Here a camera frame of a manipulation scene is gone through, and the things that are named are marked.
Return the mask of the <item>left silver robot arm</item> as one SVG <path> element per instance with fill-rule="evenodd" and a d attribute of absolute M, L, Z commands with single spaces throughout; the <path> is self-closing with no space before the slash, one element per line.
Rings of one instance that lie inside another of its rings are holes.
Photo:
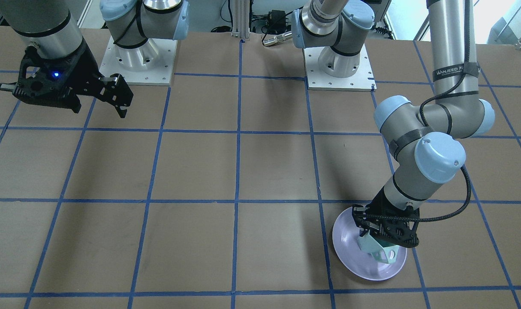
<path fill-rule="evenodd" d="M 471 199 L 471 182 L 460 139 L 478 136 L 494 125 L 491 104 L 479 98 L 479 63 L 473 29 L 471 0 L 428 0 L 435 95 L 415 106 L 404 96 L 378 104 L 374 121 L 399 168 L 366 206 L 355 205 L 351 216 L 359 240 L 374 240 L 384 247 L 414 248 L 421 222 L 452 218 Z M 358 61 L 373 10 L 360 0 L 310 0 L 292 12 L 292 33 L 297 48 L 323 47 L 329 61 L 325 72 L 345 78 Z M 466 199 L 456 211 L 421 218 L 419 207 L 461 171 Z"/>

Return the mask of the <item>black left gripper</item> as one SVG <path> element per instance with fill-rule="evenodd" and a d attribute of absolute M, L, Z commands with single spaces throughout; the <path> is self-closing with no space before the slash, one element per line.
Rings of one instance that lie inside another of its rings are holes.
<path fill-rule="evenodd" d="M 361 236 L 369 231 L 376 240 L 404 248 L 419 245 L 419 223 L 414 222 L 411 226 L 409 222 L 409 219 L 419 219 L 419 209 L 414 210 L 412 206 L 407 206 L 405 210 L 398 209 L 386 198 L 383 189 L 368 205 L 353 205 L 352 216 L 356 226 L 365 230 L 360 233 Z"/>

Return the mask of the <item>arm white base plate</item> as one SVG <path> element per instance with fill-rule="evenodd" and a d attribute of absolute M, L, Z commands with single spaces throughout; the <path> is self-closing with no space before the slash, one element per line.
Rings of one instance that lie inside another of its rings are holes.
<path fill-rule="evenodd" d="M 331 47 L 303 49 L 308 89 L 323 91 L 375 91 L 373 70 L 363 45 L 359 54 L 346 57 Z"/>
<path fill-rule="evenodd" d="M 135 49 L 121 48 L 110 38 L 99 71 L 104 76 L 119 73 L 129 85 L 170 86 L 179 41 L 148 39 Z"/>

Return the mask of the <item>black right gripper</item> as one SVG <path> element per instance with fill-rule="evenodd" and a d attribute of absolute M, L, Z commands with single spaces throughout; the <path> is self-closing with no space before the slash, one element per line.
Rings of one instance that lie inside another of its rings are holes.
<path fill-rule="evenodd" d="M 12 94 L 21 102 L 36 106 L 81 109 L 79 95 L 93 96 L 111 104 L 125 118 L 133 92 L 121 74 L 104 77 L 86 41 L 58 59 L 42 58 L 39 45 L 30 43 L 21 61 Z"/>

